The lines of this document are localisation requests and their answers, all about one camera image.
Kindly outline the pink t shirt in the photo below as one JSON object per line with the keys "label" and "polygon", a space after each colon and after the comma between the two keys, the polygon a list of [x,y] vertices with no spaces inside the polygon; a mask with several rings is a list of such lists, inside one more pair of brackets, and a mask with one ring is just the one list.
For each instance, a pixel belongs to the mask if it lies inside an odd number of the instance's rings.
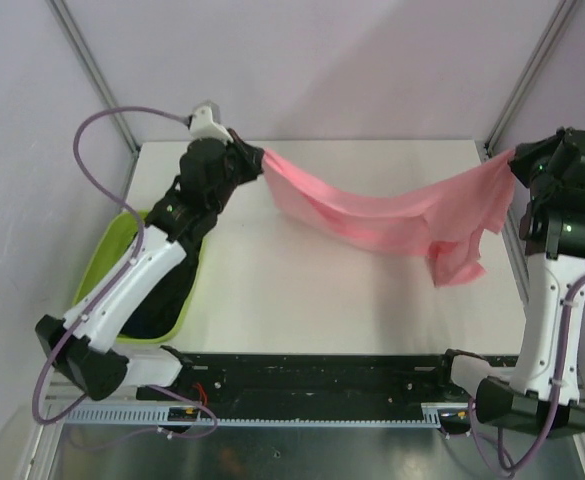
{"label": "pink t shirt", "polygon": [[484,232],[501,232],[516,177],[505,151],[478,167],[408,193],[377,198],[330,186],[273,151],[264,175],[286,215],[357,248],[426,260],[437,287],[480,278]]}

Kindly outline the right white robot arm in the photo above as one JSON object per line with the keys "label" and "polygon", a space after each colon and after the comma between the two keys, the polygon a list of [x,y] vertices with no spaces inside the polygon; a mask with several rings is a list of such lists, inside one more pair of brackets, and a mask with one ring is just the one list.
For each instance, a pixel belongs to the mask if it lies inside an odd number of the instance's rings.
{"label": "right white robot arm", "polygon": [[447,351],[435,373],[445,401],[472,396],[476,419],[550,438],[585,433],[577,357],[585,304],[585,131],[560,129],[520,144],[510,162],[530,200],[519,225],[525,243],[528,303],[521,351],[504,377],[474,354]]}

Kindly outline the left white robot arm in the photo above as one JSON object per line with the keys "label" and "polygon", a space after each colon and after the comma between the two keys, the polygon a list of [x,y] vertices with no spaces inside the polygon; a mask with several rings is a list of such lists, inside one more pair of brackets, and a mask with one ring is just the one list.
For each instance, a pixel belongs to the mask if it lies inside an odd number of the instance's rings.
{"label": "left white robot arm", "polygon": [[174,400],[191,392],[193,376],[177,356],[162,347],[119,353],[116,340],[172,272],[186,281],[179,297],[188,296],[205,236],[235,189],[262,174],[264,157],[262,148],[235,132],[226,140],[192,141],[179,160],[179,174],[112,269],[62,318],[45,315],[37,322],[35,332],[49,363],[85,397],[103,400],[123,386],[158,385]]}

